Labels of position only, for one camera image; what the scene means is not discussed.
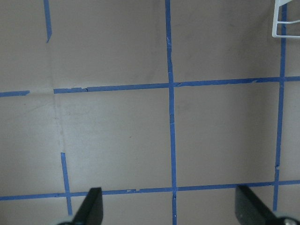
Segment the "blue tape line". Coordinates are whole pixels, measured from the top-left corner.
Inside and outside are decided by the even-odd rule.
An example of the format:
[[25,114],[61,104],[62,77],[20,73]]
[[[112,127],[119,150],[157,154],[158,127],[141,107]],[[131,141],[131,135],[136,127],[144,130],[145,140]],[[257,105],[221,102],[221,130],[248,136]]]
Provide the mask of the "blue tape line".
[[[279,185],[297,185],[300,180],[285,180],[279,181]],[[237,185],[247,185],[248,187],[266,187],[274,185],[274,182],[258,182],[258,183],[236,183],[236,184],[217,184],[217,185],[202,185],[202,186],[188,186],[177,187],[176,191],[197,191],[197,190],[218,190],[235,188]],[[138,194],[138,193],[160,193],[160,192],[173,192],[172,187],[159,187],[159,188],[145,188],[145,189],[126,189],[126,190],[111,190],[103,191],[103,195],[124,195],[124,194]],[[39,195],[15,195],[15,196],[2,196],[0,201],[8,200],[23,200],[23,199],[38,199],[38,198],[58,198],[58,197],[79,197],[86,196],[88,192],[73,192],[73,193],[52,193],[52,194],[39,194]]]
[[202,186],[179,187],[178,191],[228,189],[228,188],[235,188],[237,185],[247,185],[248,187],[264,187],[264,186],[271,186],[273,184],[274,182],[202,185]]
[[[126,189],[126,190],[111,190],[102,191],[102,195],[125,195],[125,194],[141,194],[141,193],[160,193],[160,192],[172,192],[171,187],[160,187],[160,188],[145,188],[145,189]],[[88,192],[75,192],[70,193],[71,197],[86,196]]]
[[23,200],[23,199],[38,199],[38,198],[59,198],[59,197],[66,197],[66,193],[3,196],[3,197],[0,197],[0,201]]
[[[287,5],[282,6],[282,21],[286,21]],[[282,24],[282,35],[286,35],[286,25]],[[274,180],[274,196],[273,196],[273,211],[277,210],[278,206],[278,186],[280,174],[280,153],[281,153],[281,137],[282,137],[282,118],[284,106],[284,90],[285,90],[285,52],[286,39],[281,39],[281,60],[280,60],[280,87],[279,87],[279,104],[278,104],[278,121],[277,121],[277,141],[276,141],[276,161],[275,161],[275,180]]]
[[172,171],[172,225],[177,225],[177,183],[176,183],[176,142],[174,119],[174,77],[172,64],[172,35],[171,35],[171,1],[165,0],[165,29],[167,45],[167,64],[169,79],[169,114],[171,142],[171,171]]
[[68,170],[67,170],[67,161],[66,161],[66,154],[64,152],[60,153],[61,158],[61,166],[62,166],[62,174],[64,177],[64,184],[65,184],[65,192],[67,194],[67,213],[71,216],[72,213],[72,203],[70,197],[70,187],[69,187],[69,179],[68,179]]
[[29,90],[0,92],[0,97],[25,96],[29,93]]
[[156,89],[156,88],[168,88],[168,87],[169,87],[168,83],[153,83],[153,84],[133,84],[133,85],[70,88],[70,89],[61,88],[61,89],[54,89],[54,94],[93,92],[93,91],[113,91],[113,90],[140,90],[140,89]]
[[78,93],[78,92],[87,92],[86,88],[58,88],[53,89],[54,94],[65,94],[65,93]]
[[[285,81],[300,81],[300,76],[285,77]],[[207,86],[207,85],[224,85],[224,84],[243,84],[243,83],[267,83],[267,82],[280,82],[280,77],[261,77],[261,78],[247,78],[247,79],[229,79],[229,80],[211,80],[211,81],[187,81],[187,82],[173,82],[173,87],[185,86]],[[93,91],[114,91],[114,90],[142,90],[142,89],[156,89],[168,88],[169,83],[153,83],[153,84],[133,84],[133,85],[120,85],[120,86],[100,86],[100,87],[87,87],[87,88],[58,88],[53,89],[54,94],[65,93],[78,93],[78,92],[93,92]]]
[[224,85],[224,84],[243,84],[243,83],[265,83],[265,82],[279,82],[279,77],[265,77],[265,78],[248,78],[248,79],[229,79],[229,80],[211,80],[211,81],[188,81],[179,82],[175,87],[184,86],[207,86],[207,85]]
[[44,0],[44,10],[45,10],[45,20],[46,20],[46,29],[47,29],[46,43],[48,43],[52,35],[49,0]]
[[285,81],[300,81],[300,76],[287,76]]
[[279,181],[279,185],[293,185],[293,184],[300,184],[300,180],[285,180],[285,181]]

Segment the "grid square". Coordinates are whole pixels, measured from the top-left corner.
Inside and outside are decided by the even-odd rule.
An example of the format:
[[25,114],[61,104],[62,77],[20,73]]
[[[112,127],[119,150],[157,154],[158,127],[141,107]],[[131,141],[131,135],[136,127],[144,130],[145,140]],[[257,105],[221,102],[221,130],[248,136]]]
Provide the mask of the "grid square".
[[270,1],[172,0],[177,82],[279,76]]
[[[273,187],[252,187],[255,194],[272,207]],[[234,189],[182,191],[177,193],[178,225],[239,225],[234,213]]]
[[2,0],[0,91],[53,89],[41,0]]
[[282,185],[278,192],[278,209],[281,214],[300,219],[300,185]]
[[65,198],[0,201],[1,223],[5,225],[50,225],[68,215]]
[[282,122],[280,180],[300,180],[300,83],[286,82]]
[[72,192],[171,186],[168,89],[59,97]]
[[[128,195],[104,195],[103,225],[171,225],[171,193],[147,193]],[[84,197],[72,197],[73,212],[76,212]]]
[[274,180],[278,83],[175,89],[178,186]]
[[0,196],[64,192],[53,96],[0,98]]
[[163,0],[51,0],[55,88],[168,81]]

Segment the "blue painter's tape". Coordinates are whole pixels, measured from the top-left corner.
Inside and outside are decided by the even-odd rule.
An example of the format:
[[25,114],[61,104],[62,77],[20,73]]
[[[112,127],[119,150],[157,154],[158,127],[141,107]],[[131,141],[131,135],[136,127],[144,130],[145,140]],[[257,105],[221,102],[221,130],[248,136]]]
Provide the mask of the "blue painter's tape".
[[229,80],[212,80],[212,81],[188,81],[188,82],[176,83],[175,87],[243,84],[243,83],[265,83],[265,82],[279,82],[279,81],[280,81],[280,77],[229,79]]
[[40,195],[3,196],[3,197],[0,197],[0,201],[23,200],[23,199],[38,199],[38,198],[59,198],[59,197],[66,197],[66,193],[52,193],[52,194],[40,194]]
[[[282,21],[286,21],[287,5],[282,6]],[[286,35],[286,26],[282,24],[281,34]],[[275,161],[275,180],[274,180],[274,195],[273,195],[273,211],[277,210],[278,205],[278,186],[280,174],[280,152],[281,152],[281,137],[282,137],[282,119],[284,107],[284,90],[285,90],[285,52],[286,39],[281,39],[281,60],[280,60],[280,85],[279,85],[279,104],[278,104],[278,120],[277,120],[277,141],[276,141],[276,161]]]
[[61,166],[62,166],[62,174],[64,177],[64,184],[65,184],[65,192],[67,194],[67,212],[68,215],[71,216],[72,213],[72,204],[71,204],[71,197],[70,197],[70,187],[69,187],[69,179],[68,179],[68,170],[67,170],[67,161],[66,161],[66,154],[64,152],[60,153],[61,158]]
[[77,93],[77,92],[87,92],[86,88],[58,88],[53,89],[54,94],[65,94],[65,93]]
[[172,225],[177,225],[177,181],[176,181],[176,142],[175,142],[175,119],[174,119],[174,77],[172,63],[172,35],[171,35],[171,1],[165,0],[165,29],[167,64],[169,79],[169,114],[170,114],[170,142],[171,142],[171,174],[172,174]]
[[177,193],[173,192],[172,196],[172,224],[177,224]]
[[[202,186],[177,187],[175,191],[173,190],[172,187],[159,187],[159,188],[145,188],[145,189],[139,189],[139,190],[136,190],[136,189],[111,190],[111,191],[103,191],[102,194],[103,195],[123,195],[123,194],[138,194],[138,193],[172,192],[173,193],[172,201],[175,201],[177,191],[230,189],[230,188],[235,188],[237,185],[247,185],[248,187],[266,187],[266,186],[273,186],[274,184],[275,184],[275,182],[202,185]],[[300,185],[300,180],[279,181],[278,184],[279,185]],[[40,194],[40,195],[3,196],[3,197],[0,197],[0,201],[36,199],[36,198],[78,197],[78,196],[86,196],[87,194],[88,194],[88,192],[73,192],[73,193],[52,193],[52,194]]]
[[287,76],[285,81],[300,81],[300,76]]
[[29,93],[29,90],[0,92],[0,97],[25,96]]
[[64,93],[94,92],[94,91],[156,89],[156,88],[168,88],[168,87],[169,87],[168,83],[153,83],[153,84],[88,87],[88,88],[61,88],[61,89],[54,89],[53,91],[54,94],[64,94]]
[[285,181],[278,181],[279,185],[295,185],[300,184],[300,180],[285,180]]
[[259,182],[259,183],[202,185],[202,186],[178,187],[178,191],[228,189],[228,188],[235,188],[237,185],[247,185],[248,187],[264,187],[264,186],[274,185],[274,183],[273,182]]
[[46,20],[46,30],[47,30],[46,42],[48,43],[52,35],[49,0],[44,0],[44,10],[45,10],[45,20]]
[[88,87],[88,92],[92,91],[112,91],[112,90],[140,90],[140,89],[155,89],[168,88],[168,83],[153,83],[153,84],[133,84],[120,86],[103,86],[103,87]]

